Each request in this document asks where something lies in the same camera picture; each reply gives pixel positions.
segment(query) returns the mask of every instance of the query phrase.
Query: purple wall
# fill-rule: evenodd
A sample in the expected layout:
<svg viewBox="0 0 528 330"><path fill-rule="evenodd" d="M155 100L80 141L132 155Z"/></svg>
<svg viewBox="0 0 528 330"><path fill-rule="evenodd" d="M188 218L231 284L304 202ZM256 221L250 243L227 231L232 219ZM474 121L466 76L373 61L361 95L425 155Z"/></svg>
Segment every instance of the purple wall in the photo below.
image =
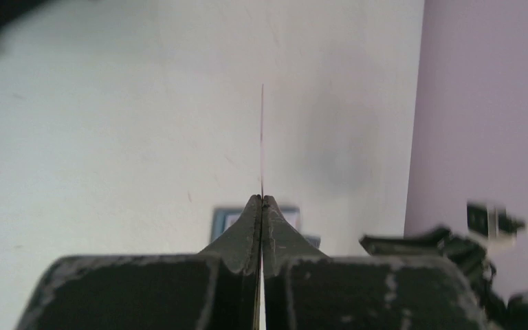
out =
<svg viewBox="0 0 528 330"><path fill-rule="evenodd" d="M406 234L466 232L472 198L528 217L528 1L426 0ZM528 236L493 260L528 289Z"/></svg>

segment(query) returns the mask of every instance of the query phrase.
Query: lavender wall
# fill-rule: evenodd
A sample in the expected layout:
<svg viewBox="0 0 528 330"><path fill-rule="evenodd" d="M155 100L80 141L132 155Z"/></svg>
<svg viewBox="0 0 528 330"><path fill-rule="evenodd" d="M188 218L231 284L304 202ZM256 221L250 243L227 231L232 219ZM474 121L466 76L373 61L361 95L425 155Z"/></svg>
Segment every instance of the lavender wall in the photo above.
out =
<svg viewBox="0 0 528 330"><path fill-rule="evenodd" d="M406 234L466 232L466 200L528 216L528 1L426 0ZM528 289L528 237L494 258L495 288Z"/></svg>

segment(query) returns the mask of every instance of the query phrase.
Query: white wall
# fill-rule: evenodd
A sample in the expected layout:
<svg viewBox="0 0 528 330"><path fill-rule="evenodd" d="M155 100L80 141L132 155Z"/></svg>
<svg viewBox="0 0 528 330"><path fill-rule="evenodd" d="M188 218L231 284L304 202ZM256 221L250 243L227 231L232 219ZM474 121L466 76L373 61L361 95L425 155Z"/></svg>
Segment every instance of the white wall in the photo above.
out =
<svg viewBox="0 0 528 330"><path fill-rule="evenodd" d="M0 329L64 254L196 252L215 206L300 206L329 254L404 228L416 1L60 1L0 55Z"/></svg>

